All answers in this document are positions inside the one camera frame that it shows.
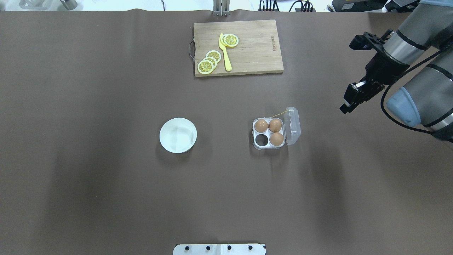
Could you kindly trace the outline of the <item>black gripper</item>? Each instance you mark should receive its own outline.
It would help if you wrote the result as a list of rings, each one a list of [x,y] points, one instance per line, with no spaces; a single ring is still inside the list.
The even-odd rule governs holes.
[[[358,105],[367,102],[371,93],[380,92],[386,85],[407,70],[407,64],[395,60],[384,52],[377,52],[365,67],[365,82],[350,83],[344,94],[343,114],[351,113]]]

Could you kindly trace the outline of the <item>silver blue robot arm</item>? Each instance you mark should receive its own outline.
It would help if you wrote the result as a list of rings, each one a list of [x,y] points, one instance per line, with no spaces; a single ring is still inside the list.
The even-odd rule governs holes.
[[[421,0],[397,30],[356,35],[352,50],[376,53],[365,76],[348,85],[340,111],[383,91],[380,108],[391,121],[452,142],[452,12],[451,0]]]

